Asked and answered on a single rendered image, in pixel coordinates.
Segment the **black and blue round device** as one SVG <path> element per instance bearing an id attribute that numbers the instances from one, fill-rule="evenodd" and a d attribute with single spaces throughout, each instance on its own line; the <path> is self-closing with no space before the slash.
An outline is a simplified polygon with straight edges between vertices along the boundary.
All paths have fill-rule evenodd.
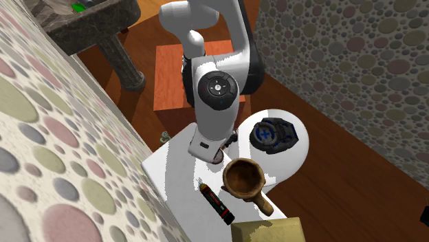
<path id="1" fill-rule="evenodd" d="M 263 118 L 254 125 L 249 139 L 254 148 L 268 155 L 286 151 L 299 141 L 293 124 L 282 118 Z"/>

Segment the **red and black marker pen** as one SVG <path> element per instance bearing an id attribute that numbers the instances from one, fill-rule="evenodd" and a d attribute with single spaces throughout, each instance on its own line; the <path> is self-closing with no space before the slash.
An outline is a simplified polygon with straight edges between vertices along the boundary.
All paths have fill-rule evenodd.
<path id="1" fill-rule="evenodd" d="M 220 198 L 214 194 L 207 184 L 201 183 L 199 185 L 199 191 L 214 208 L 216 213 L 223 219 L 226 225 L 230 225 L 234 221 L 235 216 L 230 212 Z"/>

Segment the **orange wooden robot stand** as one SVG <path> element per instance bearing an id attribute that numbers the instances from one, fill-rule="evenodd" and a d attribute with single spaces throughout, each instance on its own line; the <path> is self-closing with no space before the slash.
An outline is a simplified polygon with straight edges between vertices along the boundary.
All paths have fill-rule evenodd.
<path id="1" fill-rule="evenodd" d="M 156 47 L 153 110 L 171 136 L 196 121 L 182 83 L 182 55 L 180 44 Z"/>

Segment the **yellow box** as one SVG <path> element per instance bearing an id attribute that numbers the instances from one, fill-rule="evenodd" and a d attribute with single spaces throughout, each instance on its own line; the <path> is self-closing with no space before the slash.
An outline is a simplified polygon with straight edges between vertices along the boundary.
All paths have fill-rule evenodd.
<path id="1" fill-rule="evenodd" d="M 306 242 L 299 217 L 231 224 L 232 242 Z"/>

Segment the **black object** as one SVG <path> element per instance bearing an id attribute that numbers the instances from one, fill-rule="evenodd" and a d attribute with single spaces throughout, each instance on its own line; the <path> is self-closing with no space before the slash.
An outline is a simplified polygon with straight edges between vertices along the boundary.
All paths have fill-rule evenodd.
<path id="1" fill-rule="evenodd" d="M 426 198 L 426 206 L 419 218 L 419 221 L 429 227 L 429 197 Z"/>

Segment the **brown wooden handled cup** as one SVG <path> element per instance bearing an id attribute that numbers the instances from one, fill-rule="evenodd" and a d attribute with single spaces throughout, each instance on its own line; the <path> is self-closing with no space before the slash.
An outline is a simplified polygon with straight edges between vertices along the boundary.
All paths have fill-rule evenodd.
<path id="1" fill-rule="evenodd" d="M 262 168 L 248 158 L 236 158 L 223 170 L 223 189 L 237 199 L 254 203 L 265 215 L 271 216 L 273 206 L 262 196 L 266 184 Z"/>

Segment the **dark stone pedestal basin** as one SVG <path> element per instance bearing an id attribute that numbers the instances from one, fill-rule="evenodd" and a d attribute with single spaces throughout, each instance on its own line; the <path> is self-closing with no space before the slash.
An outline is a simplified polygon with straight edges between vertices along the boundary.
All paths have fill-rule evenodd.
<path id="1" fill-rule="evenodd" d="M 97 45 L 126 91 L 144 88 L 146 79 L 121 44 L 118 33 L 141 16 L 137 0 L 21 0 L 47 35 L 71 56 Z M 87 9 L 76 13 L 71 4 Z"/>

